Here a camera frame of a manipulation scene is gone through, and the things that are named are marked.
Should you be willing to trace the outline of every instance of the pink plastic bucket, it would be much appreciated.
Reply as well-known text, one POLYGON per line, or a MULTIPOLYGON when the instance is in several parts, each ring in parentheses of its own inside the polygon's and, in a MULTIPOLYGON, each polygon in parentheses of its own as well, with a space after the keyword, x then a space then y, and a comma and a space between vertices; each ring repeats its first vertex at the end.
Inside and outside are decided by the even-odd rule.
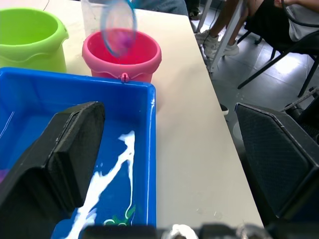
POLYGON ((84 41, 82 57, 91 69, 92 76, 151 82, 161 62, 161 50, 153 38, 137 31, 136 41, 128 53, 114 57, 105 47, 99 31, 84 41))

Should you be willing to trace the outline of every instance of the purple object in net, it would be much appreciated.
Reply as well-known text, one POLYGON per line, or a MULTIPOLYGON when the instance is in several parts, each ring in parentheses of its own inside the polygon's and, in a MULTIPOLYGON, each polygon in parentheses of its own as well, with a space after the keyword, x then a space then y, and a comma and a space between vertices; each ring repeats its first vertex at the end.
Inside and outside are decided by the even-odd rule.
POLYGON ((4 180, 7 173, 7 170, 0 170, 0 183, 4 180))

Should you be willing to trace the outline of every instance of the gray tile floor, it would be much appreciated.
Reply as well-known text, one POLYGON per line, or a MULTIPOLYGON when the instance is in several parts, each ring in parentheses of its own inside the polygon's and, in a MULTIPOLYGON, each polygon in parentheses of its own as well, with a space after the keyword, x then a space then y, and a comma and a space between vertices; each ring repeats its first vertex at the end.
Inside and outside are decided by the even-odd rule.
MULTIPOLYGON (((215 16, 215 10, 210 10, 201 31, 209 28, 215 16)), ((246 32, 241 29, 239 37, 246 32)), ((272 47, 264 40, 255 45, 259 36, 250 34, 240 44, 240 53, 232 57, 223 57, 218 63, 218 69, 211 74, 211 81, 218 100, 229 108, 226 121, 239 154, 244 152, 243 142, 238 126, 234 107, 237 102, 280 110, 287 104, 297 100, 297 95, 313 64, 307 55, 289 54, 244 88, 237 86, 268 62, 272 47)), ((316 71, 309 87, 319 86, 319 70, 316 71)))

